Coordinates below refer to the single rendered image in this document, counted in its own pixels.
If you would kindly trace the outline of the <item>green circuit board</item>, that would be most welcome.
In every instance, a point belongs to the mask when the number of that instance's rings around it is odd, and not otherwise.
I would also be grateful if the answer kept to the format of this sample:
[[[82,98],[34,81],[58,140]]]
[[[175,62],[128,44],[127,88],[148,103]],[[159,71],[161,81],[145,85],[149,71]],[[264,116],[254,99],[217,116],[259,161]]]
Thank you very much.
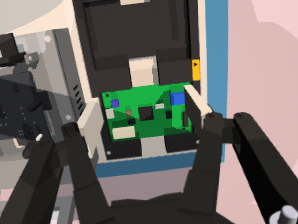
[[[103,92],[112,142],[192,132],[184,85],[191,82]]]

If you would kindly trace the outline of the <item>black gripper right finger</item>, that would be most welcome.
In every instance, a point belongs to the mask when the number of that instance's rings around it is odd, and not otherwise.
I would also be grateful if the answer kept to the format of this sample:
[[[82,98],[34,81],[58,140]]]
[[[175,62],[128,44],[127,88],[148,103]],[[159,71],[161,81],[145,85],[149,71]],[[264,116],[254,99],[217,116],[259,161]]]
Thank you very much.
[[[200,139],[172,224],[212,224],[222,144],[232,144],[265,224],[298,224],[298,178],[255,119],[246,112],[223,118],[192,85],[184,99]]]

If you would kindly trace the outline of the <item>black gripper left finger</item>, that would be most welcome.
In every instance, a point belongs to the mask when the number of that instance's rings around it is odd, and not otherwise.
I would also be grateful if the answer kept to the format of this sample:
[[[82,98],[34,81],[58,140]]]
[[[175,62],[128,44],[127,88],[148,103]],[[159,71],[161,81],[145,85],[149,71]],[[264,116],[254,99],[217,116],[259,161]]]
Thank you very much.
[[[90,160],[103,123],[99,98],[91,98],[77,122],[61,126],[63,141],[41,140],[0,215],[0,224],[50,224],[68,164],[79,224],[117,224]]]

